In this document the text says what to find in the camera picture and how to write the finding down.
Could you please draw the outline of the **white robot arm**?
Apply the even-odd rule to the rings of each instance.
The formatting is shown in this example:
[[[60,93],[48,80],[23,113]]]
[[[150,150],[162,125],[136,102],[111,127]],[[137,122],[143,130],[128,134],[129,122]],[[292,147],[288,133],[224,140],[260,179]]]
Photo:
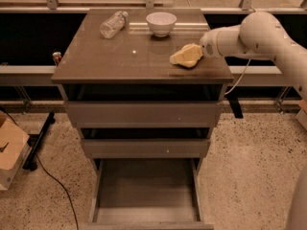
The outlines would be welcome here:
[[[205,35],[220,57],[264,57],[300,95],[306,51],[271,14]],[[306,223],[306,130],[292,114],[223,115],[201,165],[202,214],[215,230],[296,230]]]

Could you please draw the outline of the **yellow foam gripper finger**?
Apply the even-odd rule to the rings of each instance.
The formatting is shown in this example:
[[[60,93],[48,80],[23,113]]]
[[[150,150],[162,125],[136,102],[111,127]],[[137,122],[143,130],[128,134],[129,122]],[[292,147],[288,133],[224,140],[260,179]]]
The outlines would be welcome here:
[[[181,51],[174,53],[170,56],[170,62],[172,64],[177,64],[177,62],[187,61],[187,60],[194,60],[189,53],[183,53]]]
[[[197,44],[187,44],[181,51],[185,60],[199,60],[203,56],[201,46]]]

